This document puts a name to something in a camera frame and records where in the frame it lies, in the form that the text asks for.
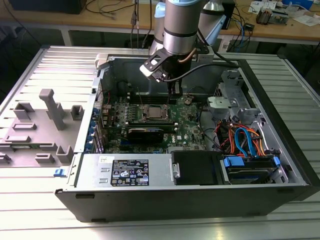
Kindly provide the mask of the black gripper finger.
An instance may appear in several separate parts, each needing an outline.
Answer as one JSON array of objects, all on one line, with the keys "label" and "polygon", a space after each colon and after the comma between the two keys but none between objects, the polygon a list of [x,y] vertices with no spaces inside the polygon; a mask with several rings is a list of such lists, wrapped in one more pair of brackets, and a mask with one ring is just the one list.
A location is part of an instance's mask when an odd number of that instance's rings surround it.
[{"label": "black gripper finger", "polygon": [[167,83],[168,98],[167,103],[169,105],[176,104],[179,97],[182,96],[182,80],[172,81]]}]

